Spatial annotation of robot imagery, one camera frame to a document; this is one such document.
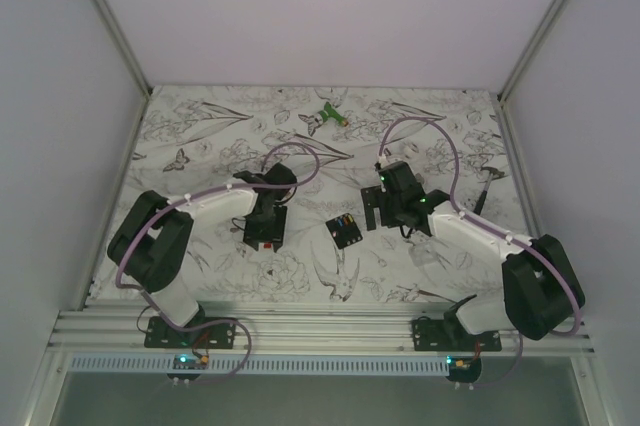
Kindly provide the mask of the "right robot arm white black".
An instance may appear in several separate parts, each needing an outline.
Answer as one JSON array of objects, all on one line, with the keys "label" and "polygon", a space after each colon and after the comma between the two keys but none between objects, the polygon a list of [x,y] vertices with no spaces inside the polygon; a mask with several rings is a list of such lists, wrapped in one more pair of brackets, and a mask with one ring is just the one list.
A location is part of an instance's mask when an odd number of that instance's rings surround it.
[{"label": "right robot arm white black", "polygon": [[581,323],[585,295],[557,238],[511,233],[455,205],[449,193],[424,191],[404,161],[379,161],[375,170],[379,185],[361,191],[368,229],[419,232],[457,246],[501,273],[499,292],[473,293],[447,311],[443,337],[449,347],[466,350],[480,334],[504,329],[540,340],[568,318]]}]

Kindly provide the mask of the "black fuse box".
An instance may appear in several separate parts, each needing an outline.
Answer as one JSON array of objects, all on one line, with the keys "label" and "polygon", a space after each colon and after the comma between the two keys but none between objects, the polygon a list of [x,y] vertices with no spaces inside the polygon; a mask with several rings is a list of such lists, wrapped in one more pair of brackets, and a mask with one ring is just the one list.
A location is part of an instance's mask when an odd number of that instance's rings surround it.
[{"label": "black fuse box", "polygon": [[[329,234],[335,243],[335,246],[339,250],[343,250],[346,247],[354,245],[363,239],[362,233],[358,225],[356,224],[354,217],[351,215],[353,218],[353,222],[349,222],[347,220],[348,215],[351,214],[343,214],[336,217],[339,220],[339,225],[336,225],[334,223],[334,219],[336,218],[330,219],[325,223]],[[345,224],[341,224],[341,217],[346,218]]]}]

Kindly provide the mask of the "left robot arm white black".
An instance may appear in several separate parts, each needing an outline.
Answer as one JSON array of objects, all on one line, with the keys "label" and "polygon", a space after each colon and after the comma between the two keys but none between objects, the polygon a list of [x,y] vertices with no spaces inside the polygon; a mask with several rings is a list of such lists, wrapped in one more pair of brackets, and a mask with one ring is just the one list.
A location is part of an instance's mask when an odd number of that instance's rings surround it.
[{"label": "left robot arm white black", "polygon": [[112,237],[107,256],[124,264],[153,305],[168,320],[168,335],[179,346],[197,345],[204,335],[199,303],[181,274],[192,234],[233,218],[246,216],[264,224],[276,214],[276,203],[297,182],[291,169],[276,164],[265,173],[241,171],[222,190],[199,200],[173,201],[156,191],[143,192]]}]

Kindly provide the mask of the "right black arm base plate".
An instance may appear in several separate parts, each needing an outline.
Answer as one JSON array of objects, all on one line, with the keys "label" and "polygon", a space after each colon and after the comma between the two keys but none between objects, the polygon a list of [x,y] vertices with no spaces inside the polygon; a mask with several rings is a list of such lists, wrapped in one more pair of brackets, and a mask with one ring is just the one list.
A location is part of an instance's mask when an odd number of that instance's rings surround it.
[{"label": "right black arm base plate", "polygon": [[502,350],[500,333],[489,331],[479,335],[467,333],[460,325],[444,319],[421,316],[410,323],[411,338],[417,352],[499,352]]}]

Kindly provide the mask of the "metal pipe elbow fitting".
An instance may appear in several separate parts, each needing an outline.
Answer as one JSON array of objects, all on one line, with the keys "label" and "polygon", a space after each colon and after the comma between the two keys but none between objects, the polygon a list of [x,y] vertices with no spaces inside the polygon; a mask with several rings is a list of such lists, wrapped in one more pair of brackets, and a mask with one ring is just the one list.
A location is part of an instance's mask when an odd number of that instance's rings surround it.
[{"label": "metal pipe elbow fitting", "polygon": [[390,158],[394,162],[411,162],[420,158],[420,148],[413,142],[405,142],[400,145],[397,152],[391,154]]}]

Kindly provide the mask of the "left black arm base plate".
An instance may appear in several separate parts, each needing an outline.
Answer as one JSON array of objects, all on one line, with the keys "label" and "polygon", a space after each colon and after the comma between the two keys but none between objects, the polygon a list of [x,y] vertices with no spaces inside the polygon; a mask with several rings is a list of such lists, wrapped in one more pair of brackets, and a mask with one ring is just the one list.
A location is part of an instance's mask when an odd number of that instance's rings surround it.
[{"label": "left black arm base plate", "polygon": [[148,349],[210,349],[230,350],[233,348],[236,325],[223,322],[195,332],[179,332],[171,328],[160,317],[148,321],[144,347]]}]

